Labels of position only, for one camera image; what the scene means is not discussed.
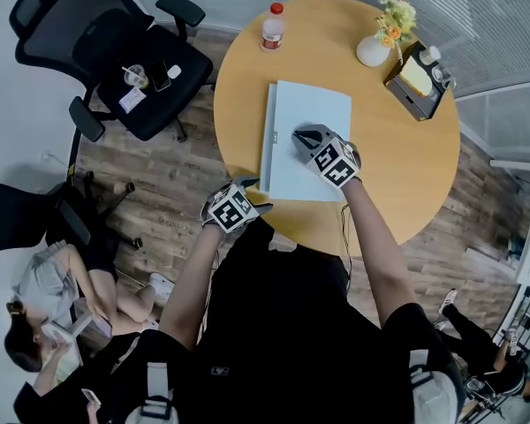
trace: grey shirt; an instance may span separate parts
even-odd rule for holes
[[[64,315],[79,297],[75,279],[54,257],[65,245],[64,241],[57,242],[34,254],[19,284],[12,288],[22,303],[41,309],[48,321]]]

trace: notebook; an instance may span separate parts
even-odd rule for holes
[[[324,124],[349,140],[351,119],[349,95],[289,81],[269,85],[260,191],[275,200],[342,201],[339,190],[300,160],[292,132],[305,124]]]

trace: round wooden table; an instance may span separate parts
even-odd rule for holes
[[[383,85],[397,62],[394,51],[377,68],[355,56],[357,44],[377,28],[381,11],[355,0],[291,0],[279,51],[260,49],[263,15],[236,38],[220,68],[214,117],[228,172],[258,176],[269,83],[288,80],[352,97],[352,141],[363,163],[360,177],[399,244],[421,231],[450,191],[459,155],[458,115],[451,91],[434,117],[419,122]],[[269,200],[264,219],[295,242],[345,255],[343,203]],[[353,228],[350,253],[360,254]]]

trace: glove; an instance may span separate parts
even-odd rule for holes
[[[209,195],[201,211],[202,226],[217,224],[226,233],[246,227],[258,216],[269,212],[272,204],[254,206],[246,198],[246,187],[259,182],[254,176],[237,176]]]
[[[335,188],[341,188],[361,169],[355,145],[323,124],[300,127],[292,133],[292,141],[307,168]]]

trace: black chair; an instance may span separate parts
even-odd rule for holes
[[[140,140],[149,140],[170,122],[177,121],[178,140],[186,139],[178,113],[204,86],[212,62],[186,42],[186,25],[198,26],[204,11],[189,0],[159,0],[156,6],[175,18],[179,35],[151,26],[154,18],[133,0],[18,0],[10,24],[19,37],[19,63],[68,74],[87,89],[76,97],[70,114],[77,128],[97,141],[105,127],[100,120],[118,119]],[[122,66],[141,64],[146,71],[157,60],[182,72],[170,87],[156,92],[150,84],[147,98],[129,114],[119,101],[131,87],[124,83]],[[88,108],[95,88],[110,113]]]
[[[44,234],[48,245],[64,239],[79,250],[101,252],[110,261],[116,256],[120,240],[136,249],[142,247],[140,238],[131,240],[105,223],[125,196],[134,191],[133,184],[128,184],[113,205],[100,213],[97,207],[100,199],[93,196],[91,189],[93,178],[89,172],[83,181],[85,196],[71,180],[47,194],[23,192],[0,184],[0,251],[36,246]]]

